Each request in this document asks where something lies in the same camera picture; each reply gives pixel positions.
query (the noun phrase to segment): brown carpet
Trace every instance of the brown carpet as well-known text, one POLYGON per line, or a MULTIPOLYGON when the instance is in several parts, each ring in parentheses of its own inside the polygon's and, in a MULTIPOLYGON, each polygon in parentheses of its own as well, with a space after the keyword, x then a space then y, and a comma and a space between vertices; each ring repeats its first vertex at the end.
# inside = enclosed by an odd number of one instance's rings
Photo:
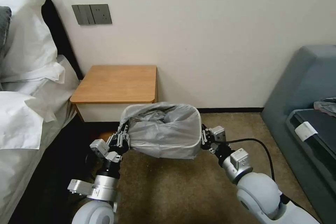
MULTIPOLYGON (((202 122, 208 127, 225 127, 228 141, 257 138, 264 142, 280 190, 316 217, 258 113, 202 114, 202 122)), ((254 171, 270 175, 267 156, 258 143, 231 147, 245 148, 254 171)), ((237 201, 235 185, 208 151, 201 151, 195 160, 156 159, 129 151, 121 164, 119 190, 120 224, 258 223, 237 201)))

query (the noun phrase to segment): bed frame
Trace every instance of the bed frame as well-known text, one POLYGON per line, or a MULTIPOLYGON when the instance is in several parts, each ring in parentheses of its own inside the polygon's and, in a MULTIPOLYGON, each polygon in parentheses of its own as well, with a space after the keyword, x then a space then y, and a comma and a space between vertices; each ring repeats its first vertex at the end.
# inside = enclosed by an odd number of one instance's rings
MULTIPOLYGON (((52 0, 42 6, 42 16, 50 29, 59 55, 64 55, 83 79, 62 21, 52 0)), ((85 176, 89 132, 78 115, 64 127, 44 152, 9 223, 69 223, 67 203, 70 180, 85 176)))

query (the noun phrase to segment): wooden nightstand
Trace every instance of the wooden nightstand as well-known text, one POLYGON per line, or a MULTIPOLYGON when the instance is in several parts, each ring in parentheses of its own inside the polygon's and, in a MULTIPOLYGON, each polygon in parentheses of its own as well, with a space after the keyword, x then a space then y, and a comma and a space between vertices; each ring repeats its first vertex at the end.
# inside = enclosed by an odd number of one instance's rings
POLYGON ((127 106, 156 102, 156 66, 94 65, 70 101, 85 122, 120 121, 127 106))

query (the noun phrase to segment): trash bin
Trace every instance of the trash bin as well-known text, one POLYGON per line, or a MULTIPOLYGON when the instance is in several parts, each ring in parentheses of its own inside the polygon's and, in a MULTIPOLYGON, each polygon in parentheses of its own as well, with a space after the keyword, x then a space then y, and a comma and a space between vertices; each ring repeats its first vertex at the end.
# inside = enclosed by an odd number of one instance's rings
POLYGON ((123 111, 119 128, 126 123, 131 148, 147 155, 193 159, 201 148, 201 116, 191 105, 131 105, 123 111))

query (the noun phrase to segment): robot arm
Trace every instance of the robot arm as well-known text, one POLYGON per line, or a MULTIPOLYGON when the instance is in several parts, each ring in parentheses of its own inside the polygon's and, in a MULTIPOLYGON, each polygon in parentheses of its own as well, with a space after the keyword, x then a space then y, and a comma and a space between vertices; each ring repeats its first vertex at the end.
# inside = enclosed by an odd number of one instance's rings
MULTIPOLYGON (((120 198, 117 183, 122 155, 130 148, 127 125, 120 126, 107 143, 95 140, 91 149, 103 161, 94 183, 71 180, 68 190, 94 199, 82 206, 72 224, 116 224, 120 198)), ((296 206, 267 175, 252 172, 249 154, 240 148, 232 150, 225 139, 225 130, 203 125, 201 148, 218 158, 229 180, 237 185, 237 198, 262 224, 318 224, 308 212, 296 206)))
POLYGON ((68 190, 93 199, 83 205, 75 214, 72 224, 116 224, 117 207, 120 194, 117 184, 120 179, 122 155, 130 148, 127 125, 118 128, 118 132, 109 137, 107 142, 97 139, 90 144, 92 151, 103 162, 96 172, 94 183, 71 180, 68 190))
POLYGON ((225 143, 225 130, 217 126, 202 130, 202 149, 218 158, 229 180, 237 185, 237 198, 262 224, 318 224, 304 209, 296 206, 267 175, 252 172, 249 154, 240 148, 236 151, 225 143))

